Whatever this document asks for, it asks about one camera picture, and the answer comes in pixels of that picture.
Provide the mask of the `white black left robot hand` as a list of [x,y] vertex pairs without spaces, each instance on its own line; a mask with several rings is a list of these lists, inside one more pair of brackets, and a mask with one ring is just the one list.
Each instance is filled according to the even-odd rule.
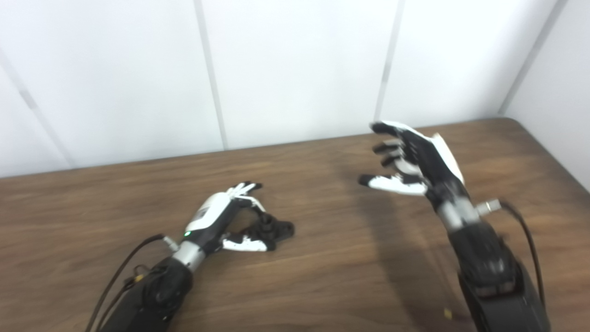
[[276,243],[272,240],[227,231],[242,209],[250,208],[259,216],[264,216],[265,208],[251,195],[251,191],[262,186],[261,183],[246,181],[210,196],[186,225],[183,242],[196,244],[206,255],[222,249],[240,252],[276,250]]

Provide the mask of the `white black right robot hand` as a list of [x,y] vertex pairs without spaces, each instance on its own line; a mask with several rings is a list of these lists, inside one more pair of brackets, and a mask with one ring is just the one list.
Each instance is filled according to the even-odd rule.
[[394,121],[377,121],[370,125],[375,134],[388,134],[392,139],[373,147],[382,155],[381,165],[392,168],[394,175],[362,174],[362,186],[408,196],[424,196],[436,208],[456,197],[468,198],[459,164],[440,134],[426,136]]

